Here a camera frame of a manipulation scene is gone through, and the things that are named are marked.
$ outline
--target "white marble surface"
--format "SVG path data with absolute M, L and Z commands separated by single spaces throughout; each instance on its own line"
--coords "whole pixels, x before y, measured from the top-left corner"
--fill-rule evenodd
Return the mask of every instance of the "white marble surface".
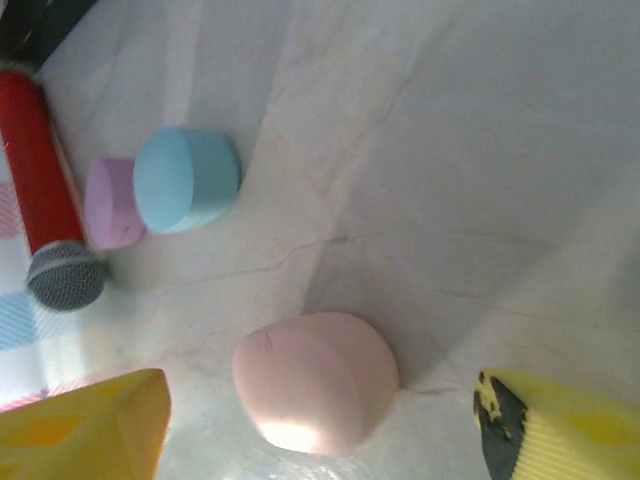
M 79 182 L 167 124 L 229 133 L 246 177 L 214 224 L 111 255 L 51 375 L 164 368 L 163 480 L 488 478 L 485 365 L 637 401 L 639 35 L 627 0 L 101 0 L 42 72 Z M 324 310 L 405 387 L 347 459 L 265 444 L 230 374 L 241 336 Z

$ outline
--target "gray microphone grille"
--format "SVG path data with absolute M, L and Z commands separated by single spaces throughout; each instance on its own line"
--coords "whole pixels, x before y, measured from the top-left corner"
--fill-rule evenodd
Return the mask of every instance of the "gray microphone grille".
M 38 250 L 31 261 L 27 286 L 45 307 L 77 310 L 102 294 L 106 274 L 100 261 L 78 242 L 55 242 Z

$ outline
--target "red microphone handle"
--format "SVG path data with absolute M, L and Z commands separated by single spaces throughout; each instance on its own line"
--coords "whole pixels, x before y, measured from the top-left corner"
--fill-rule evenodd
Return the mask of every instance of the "red microphone handle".
M 84 243 L 44 97 L 25 75 L 0 73 L 0 134 L 31 253 L 60 240 Z

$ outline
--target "light blue cylinder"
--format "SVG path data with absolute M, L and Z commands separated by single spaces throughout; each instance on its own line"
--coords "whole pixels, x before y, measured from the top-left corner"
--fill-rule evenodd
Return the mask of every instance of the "light blue cylinder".
M 240 186 L 240 163 L 225 136 L 165 128 L 142 147 L 133 172 L 140 217 L 156 234 L 190 230 L 225 213 Z

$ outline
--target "toy microphone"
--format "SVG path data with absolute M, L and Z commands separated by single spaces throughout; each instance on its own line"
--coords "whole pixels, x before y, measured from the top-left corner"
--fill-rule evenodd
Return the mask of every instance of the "toy microphone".
M 42 92 L 17 72 L 0 73 L 0 134 L 33 255 L 29 290 L 53 310 L 89 305 L 106 274 L 85 246 Z

